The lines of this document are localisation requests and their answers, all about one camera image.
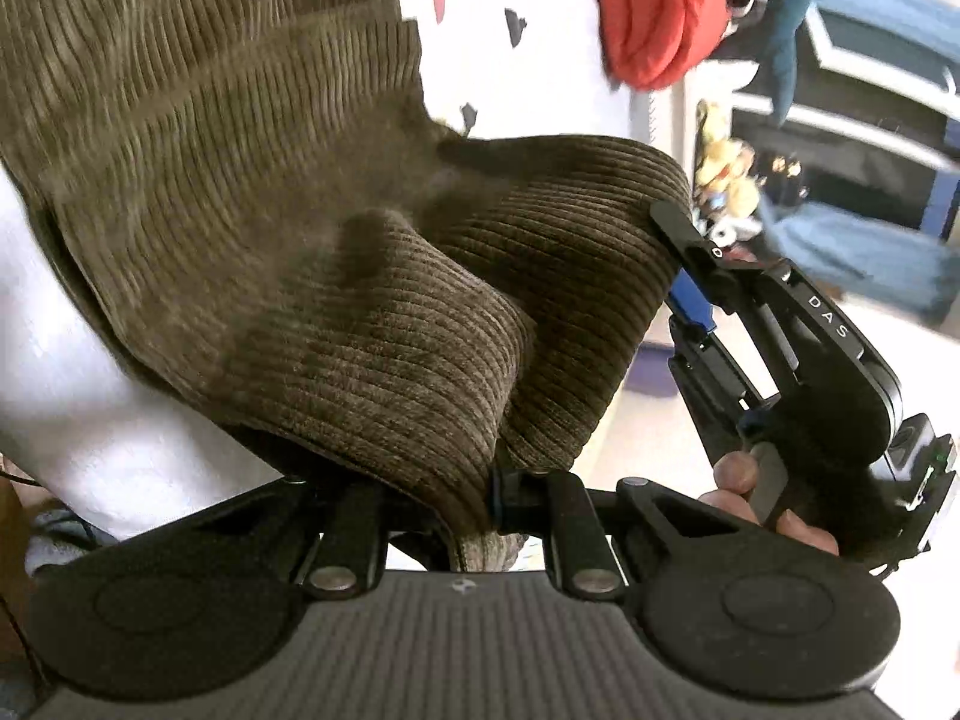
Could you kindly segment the brown corduroy pants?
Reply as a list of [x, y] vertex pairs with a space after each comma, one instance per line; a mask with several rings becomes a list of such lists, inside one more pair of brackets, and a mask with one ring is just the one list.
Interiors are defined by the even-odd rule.
[[677, 163], [472, 140], [398, 0], [2, 0], [2, 161], [124, 364], [436, 512], [507, 569], [494, 470], [573, 465], [675, 277]]

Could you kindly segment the yellow plush toy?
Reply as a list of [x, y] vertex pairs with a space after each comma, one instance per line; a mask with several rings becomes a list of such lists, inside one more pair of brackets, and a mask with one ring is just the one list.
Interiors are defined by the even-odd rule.
[[719, 104], [700, 101], [697, 124], [693, 197], [698, 211], [713, 223], [747, 220], [760, 204], [760, 188], [750, 174], [755, 150], [732, 137], [731, 114]]

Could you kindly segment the folded red knit blanket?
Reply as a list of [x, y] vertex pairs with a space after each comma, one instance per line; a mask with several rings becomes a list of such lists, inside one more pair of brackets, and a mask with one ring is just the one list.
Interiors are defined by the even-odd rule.
[[638, 91], [669, 88], [719, 46], [727, 0], [597, 0], [605, 68]]

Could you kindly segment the white deer print cloth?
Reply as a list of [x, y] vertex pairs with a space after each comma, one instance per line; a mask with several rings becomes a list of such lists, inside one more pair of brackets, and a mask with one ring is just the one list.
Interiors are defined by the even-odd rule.
[[[596, 0], [400, 0], [418, 23], [431, 117], [472, 137], [630, 137], [680, 153], [672, 96], [602, 68]], [[122, 369], [2, 181], [2, 472], [119, 539], [277, 479], [203, 416]]]

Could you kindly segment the blue hanging cloth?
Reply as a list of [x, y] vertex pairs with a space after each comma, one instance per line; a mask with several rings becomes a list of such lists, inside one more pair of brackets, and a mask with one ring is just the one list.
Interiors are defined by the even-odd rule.
[[958, 299], [955, 0], [811, 0], [766, 143], [802, 185], [773, 236], [812, 275], [937, 327]]

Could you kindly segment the dark teal garment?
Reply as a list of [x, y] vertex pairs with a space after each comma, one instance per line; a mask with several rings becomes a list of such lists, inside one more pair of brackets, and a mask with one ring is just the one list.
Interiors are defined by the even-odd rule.
[[760, 70], [771, 101], [771, 121], [781, 127], [791, 109], [797, 86], [797, 32], [814, 0], [768, 0], [765, 41], [761, 44]]

